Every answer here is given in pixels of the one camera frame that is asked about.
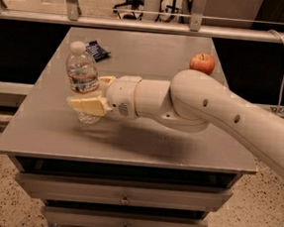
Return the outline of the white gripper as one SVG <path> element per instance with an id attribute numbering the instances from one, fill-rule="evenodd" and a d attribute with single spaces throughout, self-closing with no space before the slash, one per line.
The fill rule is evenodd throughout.
<path id="1" fill-rule="evenodd" d="M 137 118 L 135 109 L 135 91 L 142 81 L 140 76 L 100 76 L 100 81 L 109 84 L 106 97 L 97 95 L 71 96 L 66 99 L 69 106 L 76 112 L 85 112 L 90 115 L 102 117 L 110 111 L 120 119 Z"/>

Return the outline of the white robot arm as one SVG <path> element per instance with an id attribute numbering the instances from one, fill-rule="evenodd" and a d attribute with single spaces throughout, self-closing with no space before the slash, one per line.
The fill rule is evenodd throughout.
<path id="1" fill-rule="evenodd" d="M 100 79 L 102 87 L 97 91 L 67 99 L 74 111 L 150 118 L 186 132 L 200 132 L 210 123 L 284 178 L 284 118 L 245 101 L 212 76 L 186 69 L 169 81 L 132 75 Z"/>

